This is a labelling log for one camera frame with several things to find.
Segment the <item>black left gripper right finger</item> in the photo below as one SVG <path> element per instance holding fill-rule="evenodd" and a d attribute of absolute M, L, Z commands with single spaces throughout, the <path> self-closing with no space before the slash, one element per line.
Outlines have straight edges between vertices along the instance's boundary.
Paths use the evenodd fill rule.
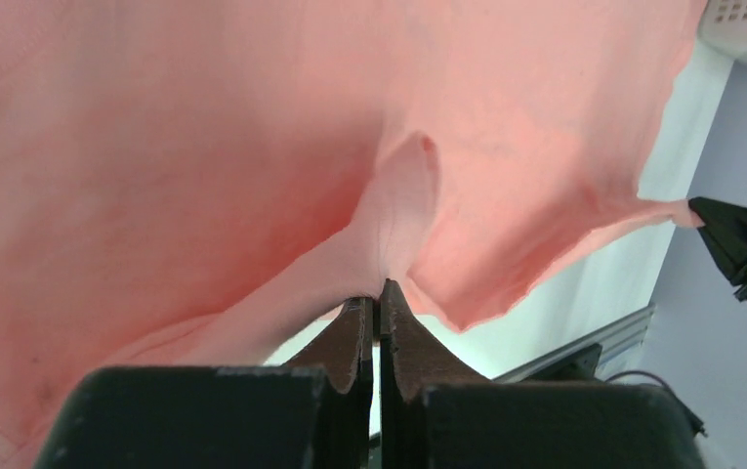
<path fill-rule="evenodd" d="M 385 468 L 701 468 L 702 423 L 667 387 L 500 384 L 423 326 L 393 280 L 379 299 Z"/>

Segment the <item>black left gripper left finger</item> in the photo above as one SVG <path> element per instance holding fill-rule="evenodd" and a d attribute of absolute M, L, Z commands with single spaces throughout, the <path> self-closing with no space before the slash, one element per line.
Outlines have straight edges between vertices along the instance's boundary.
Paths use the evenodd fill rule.
<path fill-rule="evenodd" d="M 277 366 L 114 366 L 69 395 L 39 468 L 364 468 L 373 302 Z"/>

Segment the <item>pink t shirt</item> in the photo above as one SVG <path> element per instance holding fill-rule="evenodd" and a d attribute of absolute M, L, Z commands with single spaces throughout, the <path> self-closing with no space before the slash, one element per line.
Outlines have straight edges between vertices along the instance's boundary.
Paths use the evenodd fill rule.
<path fill-rule="evenodd" d="M 647 225 L 701 1 L 0 1 L 0 468 L 109 364 L 387 278 L 465 331 Z"/>

